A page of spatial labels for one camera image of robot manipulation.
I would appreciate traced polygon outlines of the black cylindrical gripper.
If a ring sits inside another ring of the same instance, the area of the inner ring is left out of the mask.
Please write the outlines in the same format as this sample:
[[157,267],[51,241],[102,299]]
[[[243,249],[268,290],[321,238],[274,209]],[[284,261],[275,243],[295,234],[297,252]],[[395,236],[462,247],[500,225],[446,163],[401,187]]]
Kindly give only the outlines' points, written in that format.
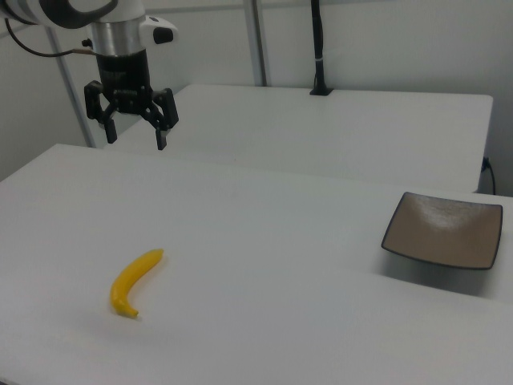
[[[117,140],[113,115],[116,111],[141,115],[154,129],[156,146],[167,146],[167,135],[179,122],[174,94],[170,88],[153,91],[147,64],[147,52],[133,55],[97,55],[100,82],[94,80],[84,87],[87,117],[104,129],[107,142]],[[101,105],[101,95],[108,105]]]

